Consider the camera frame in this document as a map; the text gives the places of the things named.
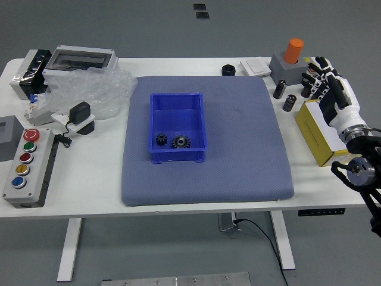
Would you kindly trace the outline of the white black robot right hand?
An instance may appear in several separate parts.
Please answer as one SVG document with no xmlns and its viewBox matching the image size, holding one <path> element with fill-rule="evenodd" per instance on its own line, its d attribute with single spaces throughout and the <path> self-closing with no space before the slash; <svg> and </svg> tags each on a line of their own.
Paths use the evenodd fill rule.
<svg viewBox="0 0 381 286">
<path fill-rule="evenodd" d="M 342 77 L 324 57 L 313 57 L 308 70 L 302 73 L 302 85 L 311 99 L 318 101 L 327 125 L 338 135 L 358 125 L 365 125 L 360 105 L 348 80 Z"/>
</svg>

